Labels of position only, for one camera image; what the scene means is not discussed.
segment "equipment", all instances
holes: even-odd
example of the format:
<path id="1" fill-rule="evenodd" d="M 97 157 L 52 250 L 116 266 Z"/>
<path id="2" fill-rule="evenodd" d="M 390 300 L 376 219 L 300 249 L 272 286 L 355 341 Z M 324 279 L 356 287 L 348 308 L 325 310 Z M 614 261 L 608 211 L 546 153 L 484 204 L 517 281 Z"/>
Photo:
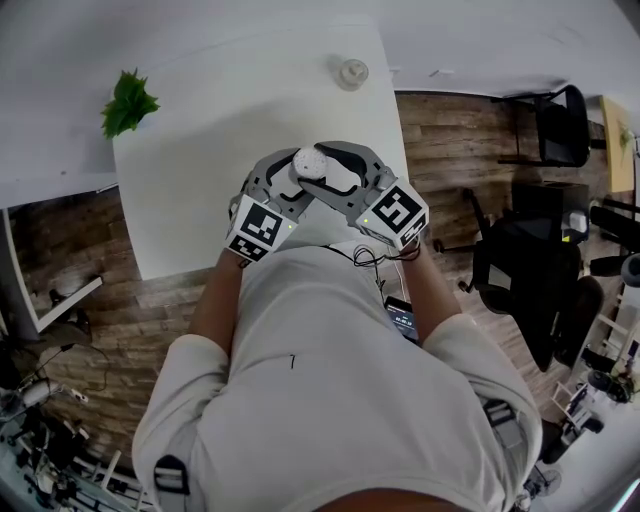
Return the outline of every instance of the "equipment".
<path id="1" fill-rule="evenodd" d="M 398 250 L 404 249 L 427 226 L 427 204 L 370 148 L 342 141 L 320 142 L 314 148 L 317 151 L 283 149 L 256 164 L 240 193 L 231 199 L 231 225 L 225 247 L 248 261 L 259 261 L 293 233 L 300 215 L 314 198 L 344 214 L 349 226 Z M 326 162 L 318 152 L 356 174 L 360 185 L 347 192 L 328 186 L 321 177 Z M 272 178 L 292 162 L 296 170 L 294 179 L 302 190 L 293 197 L 272 194 Z"/>
<path id="2" fill-rule="evenodd" d="M 416 323 L 413 317 L 413 308 L 411 304 L 404 302 L 395 297 L 387 297 L 384 301 L 384 308 L 389 313 L 391 321 L 406 339 L 416 345 L 420 344 L 418 331 L 416 331 Z"/>

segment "black office chair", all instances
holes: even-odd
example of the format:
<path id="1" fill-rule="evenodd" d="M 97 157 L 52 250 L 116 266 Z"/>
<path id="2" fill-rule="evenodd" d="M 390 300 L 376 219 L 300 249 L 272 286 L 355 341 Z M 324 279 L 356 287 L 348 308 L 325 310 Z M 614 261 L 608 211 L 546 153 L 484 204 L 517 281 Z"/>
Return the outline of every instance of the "black office chair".
<path id="1" fill-rule="evenodd" d="M 468 285 L 459 283 L 460 289 L 477 289 L 490 311 L 514 318 L 541 371 L 554 357 L 573 366 L 604 299 L 593 277 L 578 279 L 580 250 L 546 238 L 549 219 L 505 212 L 489 226 L 473 192 L 465 190 L 464 197 L 473 204 L 483 239 L 454 249 L 434 241 L 438 252 L 473 250 L 473 277 Z M 511 278 L 509 288 L 489 284 L 492 267 Z"/>
<path id="2" fill-rule="evenodd" d="M 552 100 L 565 95 L 566 107 Z M 501 159 L 501 164 L 535 165 L 538 167 L 582 167 L 591 152 L 591 136 L 587 119 L 587 105 L 584 96 L 573 85 L 567 85 L 558 92 L 543 94 L 521 94 L 506 98 L 495 98 L 496 102 L 534 100 L 530 105 L 536 113 L 540 160 L 520 159 L 520 138 L 518 119 L 515 116 L 517 158 Z"/>

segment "smartphone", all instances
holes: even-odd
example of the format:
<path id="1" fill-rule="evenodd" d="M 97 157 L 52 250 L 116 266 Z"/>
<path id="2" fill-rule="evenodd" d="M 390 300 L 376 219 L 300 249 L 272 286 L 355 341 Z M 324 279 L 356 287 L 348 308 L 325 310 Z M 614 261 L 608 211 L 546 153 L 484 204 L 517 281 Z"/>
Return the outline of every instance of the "smartphone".
<path id="1" fill-rule="evenodd" d="M 418 331 L 413 318 L 411 304 L 395 297 L 387 297 L 384 301 L 384 308 L 387 310 L 391 321 L 405 338 L 416 345 L 420 344 Z"/>

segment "green plant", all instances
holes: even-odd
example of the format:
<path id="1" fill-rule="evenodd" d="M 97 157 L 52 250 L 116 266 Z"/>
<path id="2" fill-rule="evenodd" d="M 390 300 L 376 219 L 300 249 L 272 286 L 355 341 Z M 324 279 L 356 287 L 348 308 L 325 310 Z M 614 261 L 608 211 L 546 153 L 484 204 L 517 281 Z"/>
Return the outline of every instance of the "green plant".
<path id="1" fill-rule="evenodd" d="M 138 69 L 125 71 L 113 90 L 113 100 L 105 105 L 102 115 L 104 136 L 113 139 L 125 130 L 135 130 L 144 116 L 160 108 L 158 98 L 149 96 L 144 90 L 146 78 L 138 78 Z"/>

